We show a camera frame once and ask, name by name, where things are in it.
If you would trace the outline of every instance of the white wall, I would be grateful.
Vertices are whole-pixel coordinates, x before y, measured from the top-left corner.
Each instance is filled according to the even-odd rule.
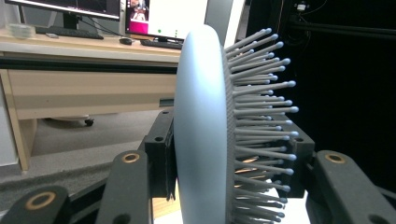
[[[17,150],[11,130],[3,85],[0,85],[0,166],[18,163]]]
[[[18,8],[5,4],[4,0],[0,0],[0,28],[4,28],[8,23],[19,21]],[[9,121],[6,99],[4,97],[3,86],[0,85],[0,166],[16,164],[17,162],[18,155]]]
[[[6,27],[8,23],[16,22],[20,22],[18,8],[4,3],[4,0],[0,0],[0,28]]]

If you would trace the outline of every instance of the gray floor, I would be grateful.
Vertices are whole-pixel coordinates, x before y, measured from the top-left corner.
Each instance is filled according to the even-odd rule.
[[[137,149],[160,112],[91,116],[91,127],[83,121],[40,119],[29,171],[0,171],[0,211],[43,186],[63,186],[73,194],[106,178],[113,159]]]

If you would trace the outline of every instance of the black background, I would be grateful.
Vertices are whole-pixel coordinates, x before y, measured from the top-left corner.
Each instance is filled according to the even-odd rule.
[[[251,2],[247,35],[277,31],[280,1]],[[300,107],[288,115],[315,142],[316,150],[347,154],[381,188],[396,192],[396,40],[290,28],[296,1],[284,1],[280,58],[291,58],[280,81],[296,80],[276,92]],[[324,0],[310,1],[309,12]],[[396,1],[328,0],[301,15],[313,23],[396,30]]]

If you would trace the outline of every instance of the wooden desk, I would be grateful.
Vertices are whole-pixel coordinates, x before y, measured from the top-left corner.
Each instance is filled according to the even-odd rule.
[[[0,75],[22,170],[36,119],[159,109],[173,99],[180,50],[0,31]]]

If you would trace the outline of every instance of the small object on desk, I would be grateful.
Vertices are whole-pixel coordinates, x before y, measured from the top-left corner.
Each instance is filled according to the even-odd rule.
[[[78,37],[78,38],[89,38],[89,39],[104,39],[101,35],[96,33],[91,33],[86,30],[74,30],[74,29],[66,29],[59,26],[51,26],[51,27],[40,27],[37,26],[35,28],[36,34],[54,34],[54,35],[61,35],[61,36],[71,36],[71,37]]]
[[[7,25],[7,30],[10,35],[19,39],[35,37],[35,27],[30,25],[21,23],[10,23]]]
[[[123,44],[123,45],[132,45],[133,42],[134,41],[131,38],[128,38],[128,37],[122,37],[120,39],[120,44]]]
[[[55,34],[46,34],[46,36],[47,37],[49,37],[49,38],[59,38],[59,36],[58,35],[55,35]]]
[[[173,42],[161,42],[152,40],[140,40],[140,44],[148,47],[164,48],[164,49],[181,49],[183,44]]]

